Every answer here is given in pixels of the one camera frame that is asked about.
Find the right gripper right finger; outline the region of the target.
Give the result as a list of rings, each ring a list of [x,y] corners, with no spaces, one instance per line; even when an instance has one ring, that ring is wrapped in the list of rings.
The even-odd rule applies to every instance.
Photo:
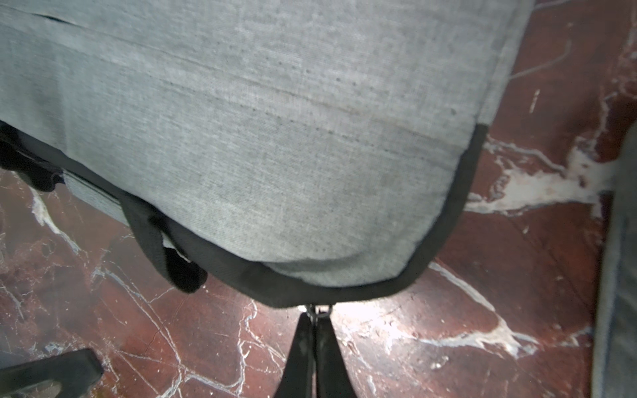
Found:
[[[315,338],[318,398],[357,398],[328,315],[317,318]]]

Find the grey zippered laptop bag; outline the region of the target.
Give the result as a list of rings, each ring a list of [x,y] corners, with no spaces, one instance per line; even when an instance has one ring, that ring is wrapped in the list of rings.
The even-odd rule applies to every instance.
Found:
[[[157,272],[273,308],[411,285],[464,210],[531,1],[4,1],[1,164]]]

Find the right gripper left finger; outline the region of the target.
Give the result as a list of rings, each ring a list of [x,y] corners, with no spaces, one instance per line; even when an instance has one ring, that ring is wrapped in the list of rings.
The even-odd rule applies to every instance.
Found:
[[[312,318],[302,313],[274,398],[311,398],[314,374],[315,328]]]

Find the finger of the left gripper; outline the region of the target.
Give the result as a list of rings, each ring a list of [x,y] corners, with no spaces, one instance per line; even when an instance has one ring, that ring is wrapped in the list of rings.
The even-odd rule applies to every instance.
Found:
[[[47,381],[61,386],[57,397],[83,397],[102,378],[104,369],[89,348],[10,366],[1,370],[1,397]]]

